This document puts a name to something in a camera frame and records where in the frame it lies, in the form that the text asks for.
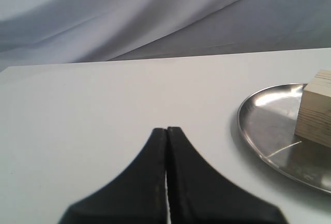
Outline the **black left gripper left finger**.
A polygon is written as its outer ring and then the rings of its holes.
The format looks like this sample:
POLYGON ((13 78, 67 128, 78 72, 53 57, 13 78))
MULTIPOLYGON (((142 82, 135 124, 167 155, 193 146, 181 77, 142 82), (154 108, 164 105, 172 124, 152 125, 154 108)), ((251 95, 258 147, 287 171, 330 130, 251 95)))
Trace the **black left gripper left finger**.
POLYGON ((153 129, 131 164, 113 181, 68 207, 60 223, 167 223, 167 134, 153 129))

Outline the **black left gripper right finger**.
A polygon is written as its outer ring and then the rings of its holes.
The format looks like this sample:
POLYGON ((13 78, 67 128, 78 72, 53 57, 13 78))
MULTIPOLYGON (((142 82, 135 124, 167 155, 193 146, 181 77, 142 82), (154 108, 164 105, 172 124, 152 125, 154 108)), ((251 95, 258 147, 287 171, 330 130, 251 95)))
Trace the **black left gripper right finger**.
POLYGON ((172 223, 287 223, 281 210, 217 172, 179 127, 167 129, 172 223))

